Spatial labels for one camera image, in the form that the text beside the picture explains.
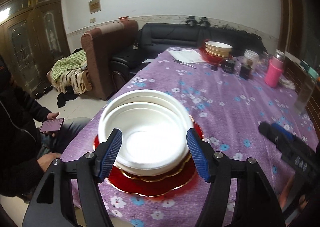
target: person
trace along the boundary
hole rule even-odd
[[[14,197],[34,190],[50,163],[90,121],[66,120],[56,133],[40,133],[34,119],[56,119],[17,86],[0,56],[0,194]]]

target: sheet of paper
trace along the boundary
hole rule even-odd
[[[178,50],[178,51],[170,50],[169,53],[175,59],[181,62],[184,62],[186,64],[205,62],[202,59],[201,55],[195,50]]]
[[[144,60],[142,63],[151,63],[154,59],[147,59],[147,60]]]

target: smartphone screen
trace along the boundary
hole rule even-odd
[[[42,126],[40,128],[40,132],[58,131],[58,130],[60,130],[61,126],[63,125],[63,122],[64,122],[64,118],[46,120],[42,123]]]

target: table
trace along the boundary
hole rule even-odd
[[[112,99],[137,89],[155,89],[174,96],[202,127],[205,141],[214,150],[239,160],[256,158],[275,193],[279,194],[294,172],[281,161],[281,154],[275,145],[259,134],[258,125],[261,121],[277,122],[315,150],[318,139],[310,118],[306,113],[298,116],[292,109],[297,94],[281,86],[276,89],[267,86],[263,81],[266,68],[262,66],[257,67],[248,81],[238,74],[227,74],[222,69],[212,71],[206,63],[195,66],[197,70],[175,63],[165,51]],[[102,111],[103,108],[70,143],[61,157],[63,161],[78,159],[92,151]],[[134,226],[193,227],[209,186],[197,175],[186,186],[159,198],[120,192],[108,180],[99,188],[109,215],[131,222]],[[72,181],[72,188],[75,205],[80,206],[76,180]],[[229,224],[232,218],[235,190],[236,180],[233,180],[224,225]]]

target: bolt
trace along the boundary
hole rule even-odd
[[[255,164],[257,160],[255,158],[248,158],[250,164]]]
[[[94,153],[93,153],[93,152],[88,152],[88,153],[86,153],[86,155],[85,155],[86,158],[93,158],[93,156],[94,156]]]
[[[52,161],[52,164],[57,165],[61,163],[61,159],[60,158],[56,158]]]
[[[223,154],[222,154],[221,152],[215,152],[215,153],[214,153],[214,156],[215,156],[216,158],[222,158],[222,157],[223,157]]]

